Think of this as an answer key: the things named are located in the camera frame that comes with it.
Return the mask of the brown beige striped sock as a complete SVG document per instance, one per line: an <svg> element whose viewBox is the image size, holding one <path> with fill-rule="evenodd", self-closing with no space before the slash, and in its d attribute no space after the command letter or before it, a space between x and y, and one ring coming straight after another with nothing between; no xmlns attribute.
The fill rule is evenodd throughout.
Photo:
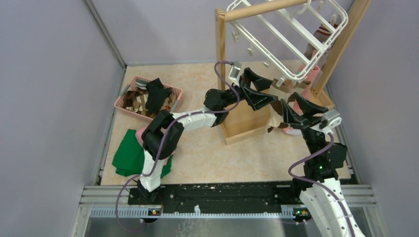
<svg viewBox="0 0 419 237"><path fill-rule="evenodd" d="M275 128L283 129L288 135L293 135L293 129L283 123L282 117L282 104L281 99L288 101L288 97L293 89L293 85L290 80L285 80L280 86L277 85L278 79L273 79L268 93L278 97L278 100L270 103L270 119L267 124L267 132L270 133Z"/></svg>
<svg viewBox="0 0 419 237"><path fill-rule="evenodd" d="M288 102L293 102L294 101L294 96L292 96L292 94L294 92L298 93L301 95L301 97L303 97L304 99L309 99L310 98L310 89L312 86L312 82L310 81L303 81L301 83L297 83L295 85L291 84L290 86L290 95L288 97Z"/></svg>

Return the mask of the grey sock with red stripes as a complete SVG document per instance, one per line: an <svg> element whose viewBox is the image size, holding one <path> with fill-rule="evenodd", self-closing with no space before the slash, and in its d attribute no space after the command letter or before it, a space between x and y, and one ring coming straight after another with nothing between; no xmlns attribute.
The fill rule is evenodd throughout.
<svg viewBox="0 0 419 237"><path fill-rule="evenodd" d="M321 43L326 42L332 33L322 24L313 34L313 36Z"/></svg>

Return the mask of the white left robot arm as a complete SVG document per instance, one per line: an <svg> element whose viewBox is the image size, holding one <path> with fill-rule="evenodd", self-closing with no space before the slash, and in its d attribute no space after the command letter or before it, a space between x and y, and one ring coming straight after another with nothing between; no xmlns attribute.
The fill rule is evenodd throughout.
<svg viewBox="0 0 419 237"><path fill-rule="evenodd" d="M139 196L146 204L153 204L158 199L157 188L161 185L163 167L184 132L220 125L243 100L257 111L278 99L265 93L272 80L258 76L250 68L240 73L237 67L233 67L229 78L232 84L228 90L210 89L206 92L201 109L184 113L163 111L143 131L144 164L137 186Z"/></svg>

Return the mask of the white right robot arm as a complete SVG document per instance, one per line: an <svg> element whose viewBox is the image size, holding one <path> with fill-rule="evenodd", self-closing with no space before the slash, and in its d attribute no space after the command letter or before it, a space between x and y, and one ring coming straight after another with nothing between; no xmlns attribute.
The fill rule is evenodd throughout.
<svg viewBox="0 0 419 237"><path fill-rule="evenodd" d="M303 203L324 237L362 237L345 197L337 169L343 167L347 147L336 143L333 129L342 122L335 109L317 105L294 92L291 100L298 104L296 112L281 100L283 124L300 130L310 155L292 164L290 198Z"/></svg>

